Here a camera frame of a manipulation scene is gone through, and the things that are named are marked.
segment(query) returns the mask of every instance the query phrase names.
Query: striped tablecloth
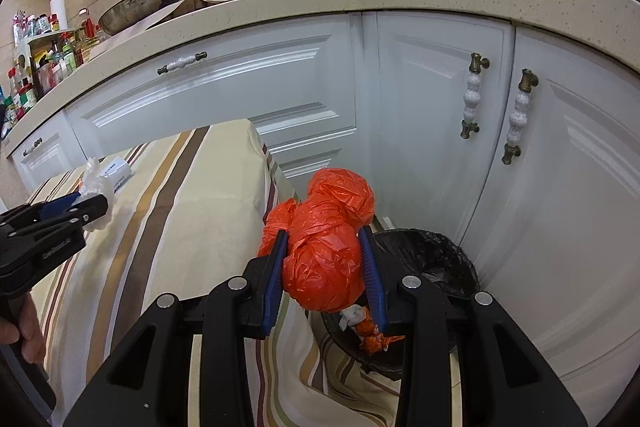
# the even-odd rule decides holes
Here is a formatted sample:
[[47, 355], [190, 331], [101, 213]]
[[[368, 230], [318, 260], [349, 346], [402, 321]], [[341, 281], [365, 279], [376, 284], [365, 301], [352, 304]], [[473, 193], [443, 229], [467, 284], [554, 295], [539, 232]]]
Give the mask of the striped tablecloth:
[[[45, 368], [58, 397], [53, 425], [161, 293], [207, 294], [255, 256], [266, 215], [292, 197], [249, 121], [220, 123], [121, 156], [133, 175], [105, 230], [33, 289], [47, 343]], [[78, 188], [83, 169], [42, 184], [31, 201]], [[266, 341], [246, 340], [257, 427], [391, 426], [398, 386], [364, 375], [328, 338], [322, 321], [284, 295]], [[198, 425], [200, 338], [194, 339], [190, 426]]]

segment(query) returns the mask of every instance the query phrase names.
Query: human hand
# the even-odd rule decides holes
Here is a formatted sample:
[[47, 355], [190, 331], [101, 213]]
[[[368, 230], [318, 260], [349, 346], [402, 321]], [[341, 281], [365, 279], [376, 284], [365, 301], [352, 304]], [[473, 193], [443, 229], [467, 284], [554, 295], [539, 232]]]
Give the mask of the human hand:
[[20, 310], [18, 328], [0, 317], [0, 344], [13, 344], [22, 337], [22, 357], [29, 363], [43, 363], [46, 346], [40, 324], [38, 312], [30, 294], [25, 295], [24, 304]]

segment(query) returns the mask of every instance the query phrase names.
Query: drawer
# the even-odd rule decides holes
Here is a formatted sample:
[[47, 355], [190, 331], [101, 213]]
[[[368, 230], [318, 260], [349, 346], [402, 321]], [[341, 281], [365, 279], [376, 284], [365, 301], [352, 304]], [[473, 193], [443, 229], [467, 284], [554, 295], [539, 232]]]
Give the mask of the drawer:
[[269, 152], [291, 182], [300, 199], [306, 198], [306, 187], [316, 171], [325, 167], [351, 169], [367, 177], [367, 166], [360, 153], [360, 139], [355, 128], [338, 131], [282, 146]]
[[68, 107], [70, 122], [89, 156], [237, 118], [269, 146], [354, 127], [349, 28], [348, 15], [331, 15], [192, 42], [92, 90]]
[[52, 176], [75, 169], [86, 157], [65, 111], [38, 127], [10, 156], [28, 191]]

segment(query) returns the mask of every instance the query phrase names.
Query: wok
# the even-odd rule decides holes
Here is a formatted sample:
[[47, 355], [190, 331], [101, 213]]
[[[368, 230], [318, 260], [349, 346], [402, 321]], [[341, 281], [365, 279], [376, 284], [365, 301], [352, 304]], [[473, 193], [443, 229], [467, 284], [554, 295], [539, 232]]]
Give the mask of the wok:
[[105, 33], [115, 35], [159, 9], [179, 0], [122, 0], [109, 8], [98, 20]]

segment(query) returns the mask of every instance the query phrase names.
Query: ceramic cabinet handle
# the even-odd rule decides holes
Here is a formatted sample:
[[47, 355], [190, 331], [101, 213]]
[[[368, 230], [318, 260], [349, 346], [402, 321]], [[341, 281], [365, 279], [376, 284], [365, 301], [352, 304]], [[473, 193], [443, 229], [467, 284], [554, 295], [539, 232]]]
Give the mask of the ceramic cabinet handle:
[[183, 67], [188, 66], [189, 64], [193, 64], [198, 60], [202, 60], [203, 58], [207, 58], [207, 52], [196, 53], [195, 55], [188, 55], [188, 57], [178, 58], [178, 60], [176, 60], [175, 62], [170, 62], [166, 66], [162, 66], [162, 68], [158, 70], [158, 74], [168, 73], [169, 71], [177, 70], [178, 68], [182, 69]]
[[530, 70], [522, 70], [522, 79], [518, 84], [518, 93], [513, 104], [513, 112], [509, 115], [509, 132], [504, 144], [502, 163], [511, 165], [514, 156], [520, 156], [520, 138], [522, 130], [527, 124], [527, 111], [531, 96], [531, 87], [538, 85], [538, 77]]
[[22, 152], [22, 156], [27, 157], [28, 155], [30, 155], [34, 150], [36, 150], [36, 147], [41, 143], [42, 143], [42, 138], [38, 138], [35, 142], [33, 142], [33, 147], [29, 147], [26, 151]]
[[479, 132], [479, 125], [474, 122], [476, 119], [476, 110], [480, 103], [480, 71], [481, 68], [489, 67], [489, 59], [482, 58], [479, 53], [471, 54], [471, 65], [469, 65], [469, 73], [466, 77], [466, 91], [463, 95], [465, 100], [465, 112], [462, 120], [462, 132], [460, 136], [467, 140], [469, 133]]

